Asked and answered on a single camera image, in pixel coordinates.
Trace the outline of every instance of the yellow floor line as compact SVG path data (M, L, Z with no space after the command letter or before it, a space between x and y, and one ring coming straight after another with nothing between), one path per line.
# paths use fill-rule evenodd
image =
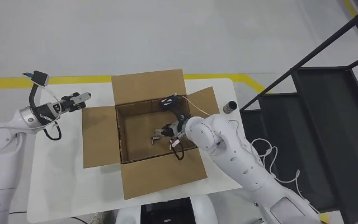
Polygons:
M343 0L343 3L346 5L346 7L347 7L349 13L352 15L352 17L355 17L358 14L350 0Z
M319 219L327 224L329 224L329 218L326 213L319 214Z
M196 80L203 78L229 78L233 82L243 82L256 92L261 92L265 88L253 80L247 74L185 74L184 79ZM111 76L62 76L52 77L50 84L74 84L74 83L101 83L111 82ZM2 88L30 88L32 82L27 78L0 78L0 89Z

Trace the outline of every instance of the concrete floor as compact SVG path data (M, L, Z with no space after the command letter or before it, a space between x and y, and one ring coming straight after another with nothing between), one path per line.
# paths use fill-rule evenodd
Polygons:
M185 73L249 73L267 86L349 19L341 0L1 1L0 77L34 70L81 76L183 68ZM358 59L357 42L357 32L350 31L308 65L349 64ZM243 83L235 83L235 90L240 106L257 94ZM288 79L274 92L294 90ZM28 89L0 94L4 122L27 106ZM12 212L27 208L33 150L34 136L29 136ZM256 215L241 194L210 196L220 223L245 223ZM339 214L332 220L342 223ZM12 215L10 223L27 223L26 216Z

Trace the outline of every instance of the black cylinder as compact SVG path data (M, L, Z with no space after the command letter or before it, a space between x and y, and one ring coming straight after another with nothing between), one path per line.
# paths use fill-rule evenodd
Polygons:
M237 103L235 101L230 101L223 107L224 113L226 114L230 114L236 109L237 109Z

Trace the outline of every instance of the cardboard box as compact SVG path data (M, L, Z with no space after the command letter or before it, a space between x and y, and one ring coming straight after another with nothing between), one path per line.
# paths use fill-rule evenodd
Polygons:
M150 141L155 129L176 121L158 102L173 94L186 96L181 69L113 76L112 87L115 106L82 110L84 168L121 163L125 199L207 178L199 150L189 140L181 161L169 150L168 137ZM212 87L187 97L209 114L219 112ZM180 108L207 117L184 98Z

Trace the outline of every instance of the metal rod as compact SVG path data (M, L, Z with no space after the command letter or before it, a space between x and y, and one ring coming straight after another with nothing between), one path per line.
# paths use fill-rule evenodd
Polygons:
M354 68L354 67L356 67L356 66L358 66L358 60L356 60L355 62L353 62L352 64L350 64L350 65L348 66L348 68L349 68L349 69L352 69L352 68Z
M350 20L348 23L346 23L342 28L340 28L337 32L335 32L332 36L330 36L327 40L325 40L323 43L320 44L320 46L316 47L311 53L309 53L306 57L304 57L299 63L297 63L295 66L290 68L285 74L283 74L280 78L278 78L275 82L273 82L271 85L269 85L266 89L264 89L262 92L260 92L255 98L250 100L245 106L243 106L240 109L240 112L243 112L246 108L248 108L251 104L253 104L259 97L269 92L272 88L274 88L277 84L282 82L285 78L291 75L291 73L298 68L302 67L304 64L306 64L309 60L311 60L313 57L315 57L317 54L319 54L321 51L323 51L326 47L328 47L330 44L332 44L334 41L336 41L338 38L340 38L343 34L348 32L352 27L354 27L358 23L358 16L355 16L352 20Z

